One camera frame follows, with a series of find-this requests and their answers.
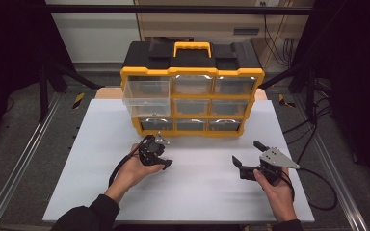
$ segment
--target wall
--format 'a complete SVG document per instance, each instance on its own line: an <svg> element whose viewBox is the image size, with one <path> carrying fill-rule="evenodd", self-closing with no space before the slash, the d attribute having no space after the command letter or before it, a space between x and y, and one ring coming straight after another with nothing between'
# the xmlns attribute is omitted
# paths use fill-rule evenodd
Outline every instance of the wall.
<svg viewBox="0 0 370 231"><path fill-rule="evenodd" d="M47 4L133 5L132 0L46 0ZM52 13L74 63L122 63L140 40L135 14Z"/></svg>

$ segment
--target black cable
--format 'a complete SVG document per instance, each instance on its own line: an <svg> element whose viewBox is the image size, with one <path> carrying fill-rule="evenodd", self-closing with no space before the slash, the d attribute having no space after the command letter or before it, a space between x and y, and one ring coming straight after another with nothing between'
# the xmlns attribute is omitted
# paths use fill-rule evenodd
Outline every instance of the black cable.
<svg viewBox="0 0 370 231"><path fill-rule="evenodd" d="M302 160L302 157L303 157L303 155L304 155L304 153L305 153L305 150L308 148L308 145L310 144L311 139L314 137L315 131L317 131L317 119L315 119L315 122L314 122L314 129L313 129L313 131L312 131L312 133L311 133L310 137L308 138L307 142L305 143L305 146L304 146L304 148L303 148L303 150L302 150L302 153L300 153L299 158L297 159L297 162L296 162L296 163L297 163L297 165L298 165L298 164L299 164L299 162Z"/></svg>
<svg viewBox="0 0 370 231"><path fill-rule="evenodd" d="M303 132L301 136L299 136L297 139L293 140L293 141L290 141L287 143L287 145L290 145L296 141L299 141L301 138L303 138L305 136L305 134L307 134L309 131L311 131L311 129L314 128L314 125L312 127L310 127L307 131Z"/></svg>
<svg viewBox="0 0 370 231"><path fill-rule="evenodd" d="M293 64L293 53L294 53L294 39L290 39L290 54L289 54L289 68Z"/></svg>
<svg viewBox="0 0 370 231"><path fill-rule="evenodd" d="M288 58L288 48L287 48L288 40L289 40L289 38L285 38L284 43L283 43L283 59L286 60L286 61L288 61L288 59L289 59Z"/></svg>
<svg viewBox="0 0 370 231"><path fill-rule="evenodd" d="M318 106L319 103L321 103L323 100L329 100L330 98L327 96L327 97L324 97L324 98L321 98L319 100L317 100L317 102L315 103L315 105Z"/></svg>
<svg viewBox="0 0 370 231"><path fill-rule="evenodd" d="M332 16L331 20L326 24L326 26L322 29L320 33L317 34L317 36L313 39L313 42L311 42L310 46L306 49L304 52L302 58L300 61L298 61L296 64L292 65L288 70L280 73L278 76L273 78L272 80L269 80L263 84L261 84L259 87L261 89L266 89L275 83L281 81L282 79L290 76L291 73L295 73L298 70L301 70L303 67L307 67L308 64L310 64L314 57L314 50L317 48L317 46L320 43L321 38L325 35L325 32L328 30L328 28L331 26L331 24L334 22L334 20L338 17L341 10L344 8L344 6L347 4L348 0L341 1L341 5L338 7L338 9L335 11L334 15Z"/></svg>
<svg viewBox="0 0 370 231"><path fill-rule="evenodd" d="M270 52L272 52L273 57L275 57L275 60L277 61L277 63L278 63L278 64L280 64L280 65L284 65L284 66L286 66L286 61L285 61L285 60L280 56L280 54L278 53L278 48L276 47L276 44L275 44L275 42L273 41L272 35L270 34L269 30L267 29L267 19L266 19L266 14L263 14L263 18L264 18L264 41L266 42L267 47L269 47ZM270 40L272 41L273 46L275 47L275 50L276 50L276 52L277 52L278 57L276 57L275 52L273 52L272 47L271 47L271 46L269 45L269 43L267 42L267 38L266 38L266 34L267 34L267 33L269 34Z"/></svg>
<svg viewBox="0 0 370 231"><path fill-rule="evenodd" d="M311 206L311 207L314 207L316 209L319 209L319 210L323 210L323 211L330 211L330 210L333 210L337 203L338 203L338 196L337 196L337 192L335 191L335 188L331 185L331 183L326 179L324 178L323 176L321 176L320 174L318 174L317 172L315 171L312 171L312 170L309 170L309 169L306 169L306 168L303 168L303 167L300 167L299 169L297 170L302 170L302 171L306 171L306 172L309 172L315 176L317 176L318 178L320 178L321 180L323 180L329 187L330 189L332 190L332 193L334 194L334 202L332 203L331 206L327 207L327 208L323 208L323 207L320 207L320 206L317 206L317 205L314 205L313 203L311 202L308 202L308 204Z"/></svg>
<svg viewBox="0 0 370 231"><path fill-rule="evenodd" d="M11 108L13 108L13 106L14 106L14 100L12 99L12 98L8 98L8 100L11 100L12 101L12 104L11 104L11 106L5 111L5 113L7 113L8 111L10 111L11 110Z"/></svg>
<svg viewBox="0 0 370 231"><path fill-rule="evenodd" d="M326 112L326 113L323 113L323 114L320 114L322 111L324 111L325 109L328 109L328 108L330 108L330 106L327 106L327 107L325 107L325 108L323 108L322 110L320 110L320 112L318 112L317 113L317 119L318 118L320 118L320 117L322 117L322 116L324 116L324 115L326 115L326 114L330 114L330 112ZM305 134L307 134L309 131L311 131L311 129L313 129L314 128L314 125L311 127L311 128L309 128L307 131L305 131L305 132L303 132L302 133L302 135L301 136L299 136L297 139L295 139L294 141L291 141L291 142L288 142L287 143L287 145L290 145L290 144L292 144L292 143L294 143L294 142L296 142L296 141L299 141L300 139L302 139L303 137L304 137L304 135Z"/></svg>
<svg viewBox="0 0 370 231"><path fill-rule="evenodd" d="M270 174L272 174L272 175L275 175L275 176L277 176L278 177L278 179L280 179L280 180L282 180L284 183L286 183L287 185L288 185L288 187L290 188L290 190L291 190L291 196L292 196L292 199L293 199L293 201L294 201L294 198L296 197L296 192L294 191L294 187L293 187L293 184L291 183L291 179L290 179L290 177L284 172L284 171L281 171L286 177L287 177L287 179L285 179L284 177L282 177L282 175L281 176L279 176L277 173L275 173L274 171L272 171L272 170L269 170L269 169L267 169L267 168L265 168L265 167L263 167L261 170L264 170L264 171L267 171L267 172L269 172Z"/></svg>
<svg viewBox="0 0 370 231"><path fill-rule="evenodd" d="M315 88L323 92L325 95L331 96L332 90L330 90L328 87L325 87L325 85L319 81L316 82Z"/></svg>
<svg viewBox="0 0 370 231"><path fill-rule="evenodd" d="M327 106L327 107L323 108L322 110L320 110L319 112L317 112L317 114L316 114L316 115L319 115L321 112L323 112L323 111L324 111L325 109L327 109L327 108L330 108L330 106ZM286 131L283 131L282 133L283 133L283 134L287 134L287 133L289 133L289 132L291 132L291 131L294 131L294 130L298 129L299 127L301 127L301 126L305 125L305 124L306 124L306 123L308 123L309 121L310 121L310 119L308 118L308 119L306 119L305 121L303 121L303 122L299 123L298 125L296 125L296 126L294 126L294 127L290 128L290 129L287 129Z"/></svg>
<svg viewBox="0 0 370 231"><path fill-rule="evenodd" d="M138 150L138 148L140 148L140 145L144 143L144 141L148 138L148 136L145 136L143 138L142 141L140 141L140 143L138 143L138 145L132 149L126 156L124 156L124 158L122 158L122 160L119 162L119 164L116 166L116 168L114 168L113 170L113 173L111 174L110 178L109 178L109 187L113 184L114 182L114 179L116 178L116 175L117 173L119 172L119 169L131 158L134 156L134 153Z"/></svg>

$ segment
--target floor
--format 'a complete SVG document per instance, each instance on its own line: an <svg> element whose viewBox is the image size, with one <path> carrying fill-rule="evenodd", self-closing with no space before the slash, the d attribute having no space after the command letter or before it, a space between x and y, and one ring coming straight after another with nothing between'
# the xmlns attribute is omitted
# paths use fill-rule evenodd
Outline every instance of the floor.
<svg viewBox="0 0 370 231"><path fill-rule="evenodd" d="M81 73L95 83L117 86L119 77L115 73ZM34 134L40 126L39 86L31 85L14 92L8 101L8 111L0 124L0 230L49 230L52 224L41 221L45 208L53 193L57 180L73 146L75 136L84 118L95 90L66 79L68 89L64 93L49 90L50 99L57 103L56 110L47 121L43 134ZM272 100L281 129L290 128L305 121L303 93L291 94L286 79L266 90ZM84 93L78 108L73 107L79 93ZM315 217L315 222L305 223L305 230L370 230L370 170L367 166L353 162L352 151L328 108L325 95L316 92L319 118L314 136L306 148L300 165L311 169L331 182L338 192L338 204L334 203L331 188L320 178L299 171ZM305 123L285 134L293 160L297 161L310 138L312 124ZM34 139L35 146L28 141ZM15 177L13 169L21 170ZM17 181L6 185L12 177ZM250 230L268 230L267 223L256 223Z"/></svg>

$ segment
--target small drawer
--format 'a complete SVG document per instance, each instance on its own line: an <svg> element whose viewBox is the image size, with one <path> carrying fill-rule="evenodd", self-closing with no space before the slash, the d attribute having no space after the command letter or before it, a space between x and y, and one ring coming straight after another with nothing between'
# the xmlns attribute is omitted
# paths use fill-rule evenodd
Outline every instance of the small drawer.
<svg viewBox="0 0 370 231"><path fill-rule="evenodd" d="M206 128L206 119L202 118L179 118L175 121L178 131L204 131Z"/></svg>
<svg viewBox="0 0 370 231"><path fill-rule="evenodd" d="M209 119L210 131L238 131L240 119Z"/></svg>
<svg viewBox="0 0 370 231"><path fill-rule="evenodd" d="M207 75L177 75L172 77L173 92L178 94L208 94L212 77Z"/></svg>
<svg viewBox="0 0 370 231"><path fill-rule="evenodd" d="M209 99L174 99L173 105L176 114L207 115L209 108Z"/></svg>
<svg viewBox="0 0 370 231"><path fill-rule="evenodd" d="M218 77L215 80L217 94L251 94L255 77Z"/></svg>
<svg viewBox="0 0 370 231"><path fill-rule="evenodd" d="M172 130L172 120L169 118L141 118L140 123L143 130Z"/></svg>
<svg viewBox="0 0 370 231"><path fill-rule="evenodd" d="M170 116L170 82L128 81L122 103L132 117Z"/></svg>
<svg viewBox="0 0 370 231"><path fill-rule="evenodd" d="M249 100L212 100L212 115L243 115L248 105Z"/></svg>

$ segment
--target metal frame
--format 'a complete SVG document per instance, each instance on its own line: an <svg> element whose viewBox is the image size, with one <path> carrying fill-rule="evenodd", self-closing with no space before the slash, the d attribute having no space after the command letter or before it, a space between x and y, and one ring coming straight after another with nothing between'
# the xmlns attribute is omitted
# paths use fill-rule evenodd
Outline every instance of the metal frame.
<svg viewBox="0 0 370 231"><path fill-rule="evenodd" d="M196 14L267 14L267 15L314 15L314 14L325 14L330 11L327 10L316 10L312 8L263 8L263 7L225 7L225 6L126 6L126 5L109 5L109 6L96 6L96 5L25 5L21 6L25 11L41 11L47 13L196 13ZM301 66L293 66L288 73L292 73L297 69L300 69ZM86 86L90 82L85 82L84 78L76 76L77 74L71 74L72 77L79 79ZM271 86L275 81L279 81L282 78L286 77L287 73L283 73L274 79L272 82L266 82L263 84L264 87ZM42 82L42 91L45 93L45 73L44 70L41 70L40 81ZM45 111L47 116L40 118L42 121L35 134L31 138L28 145L25 147L21 157L19 158L18 163L11 176L9 177L6 185L0 193L0 218L3 215L9 201L12 198L12 195L20 182L20 179L28 166L30 160L33 157L33 154L39 145L40 139L42 138L45 128L53 116L59 98L52 103L52 109L50 112ZM334 186L337 189L341 204L346 213L347 219L350 222L354 230L367 230L366 224L357 209L357 205L353 201L351 194L348 192L344 182L342 181L340 175L336 171L335 166L333 165L330 156L328 155L327 149L324 150L322 154L322 163L324 168L327 170L329 178L332 180Z"/></svg>

